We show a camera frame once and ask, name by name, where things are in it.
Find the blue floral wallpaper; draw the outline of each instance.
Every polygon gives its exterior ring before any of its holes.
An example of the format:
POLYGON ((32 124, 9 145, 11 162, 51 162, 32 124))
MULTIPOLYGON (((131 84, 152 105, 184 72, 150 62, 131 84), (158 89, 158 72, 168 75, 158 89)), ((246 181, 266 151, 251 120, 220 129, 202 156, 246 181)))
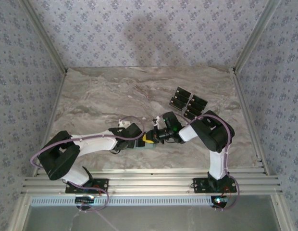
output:
POLYGON ((0 231, 33 169, 62 74, 17 0, 0 0, 0 231))
POLYGON ((234 66, 267 0, 30 0, 66 67, 234 66))
POLYGON ((298 229, 298 0, 282 0, 239 76, 298 229))

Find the white vent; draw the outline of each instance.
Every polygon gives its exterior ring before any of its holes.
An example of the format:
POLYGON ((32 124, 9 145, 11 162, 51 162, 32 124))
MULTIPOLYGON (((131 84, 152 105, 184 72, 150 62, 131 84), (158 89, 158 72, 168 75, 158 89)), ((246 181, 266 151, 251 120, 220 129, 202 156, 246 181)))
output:
MULTIPOLYGON (((31 206, 75 205, 75 196, 34 197, 31 206)), ((95 198, 94 205, 103 205, 106 198, 95 198)), ((210 196, 113 196, 108 206, 212 205, 210 196)))

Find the glass panel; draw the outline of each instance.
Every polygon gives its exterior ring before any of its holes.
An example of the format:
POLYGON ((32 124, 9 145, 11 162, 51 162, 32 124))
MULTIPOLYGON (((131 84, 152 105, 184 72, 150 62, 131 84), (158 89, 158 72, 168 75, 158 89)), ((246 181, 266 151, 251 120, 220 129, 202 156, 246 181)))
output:
MULTIPOLYGON (((118 231, 278 231, 270 196, 242 196, 226 211, 209 206, 110 206, 100 212, 118 231)), ((113 231, 97 213, 74 206, 31 207, 24 231, 113 231)))

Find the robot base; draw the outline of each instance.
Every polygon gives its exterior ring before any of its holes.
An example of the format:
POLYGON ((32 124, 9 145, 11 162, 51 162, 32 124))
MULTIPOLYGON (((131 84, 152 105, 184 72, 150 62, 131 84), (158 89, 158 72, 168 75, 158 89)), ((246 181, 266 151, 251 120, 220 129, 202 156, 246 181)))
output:
MULTIPOLYGON (((109 179, 91 179, 91 185, 90 187, 97 187, 97 188, 101 188, 104 189, 105 191, 107 191, 108 186, 109 186, 109 179)), ((70 184, 69 182, 67 183, 66 186, 66 191, 67 194, 104 194, 104 192, 100 192, 97 190, 88 190, 88 189, 80 189, 77 188, 75 186, 73 186, 72 184, 70 184)))
POLYGON ((207 178, 193 178, 191 187, 194 189, 194 193, 236 193, 235 181, 224 176, 220 180, 214 179, 210 173, 207 178))

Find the black mounting plate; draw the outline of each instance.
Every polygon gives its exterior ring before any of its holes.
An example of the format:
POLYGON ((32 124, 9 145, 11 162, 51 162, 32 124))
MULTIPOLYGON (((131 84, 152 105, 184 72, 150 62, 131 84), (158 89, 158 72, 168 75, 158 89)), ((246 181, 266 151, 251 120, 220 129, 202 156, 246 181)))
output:
MULTIPOLYGON (((104 189, 107 191, 109 186, 109 179, 93 179, 93 187, 99 187, 101 189, 104 189)), ((67 183, 66 186, 66 194, 104 194, 104 192, 99 192, 97 190, 88 190, 88 189, 80 189, 69 182, 67 183)))
POLYGON ((227 178, 221 188, 214 189, 209 185, 208 178, 194 178, 191 187, 194 189, 194 193, 223 193, 225 187, 228 187, 231 193, 236 193, 236 183, 232 178, 227 178))

